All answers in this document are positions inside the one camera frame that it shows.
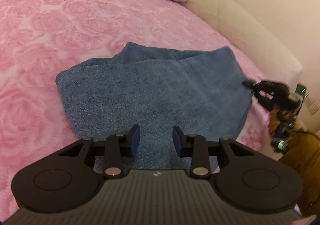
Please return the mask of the person's right hand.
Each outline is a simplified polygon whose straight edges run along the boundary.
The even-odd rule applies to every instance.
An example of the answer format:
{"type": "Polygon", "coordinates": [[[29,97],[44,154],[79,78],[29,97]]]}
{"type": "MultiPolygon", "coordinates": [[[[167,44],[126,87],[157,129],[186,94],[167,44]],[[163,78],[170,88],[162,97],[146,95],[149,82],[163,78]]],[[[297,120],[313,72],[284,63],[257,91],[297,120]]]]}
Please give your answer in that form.
{"type": "Polygon", "coordinates": [[[288,119],[290,119],[292,113],[288,111],[280,111],[279,109],[273,109],[270,112],[270,119],[268,124],[268,132],[272,138],[288,138],[290,132],[284,128],[283,132],[277,131],[279,126],[283,125],[288,119]]]}

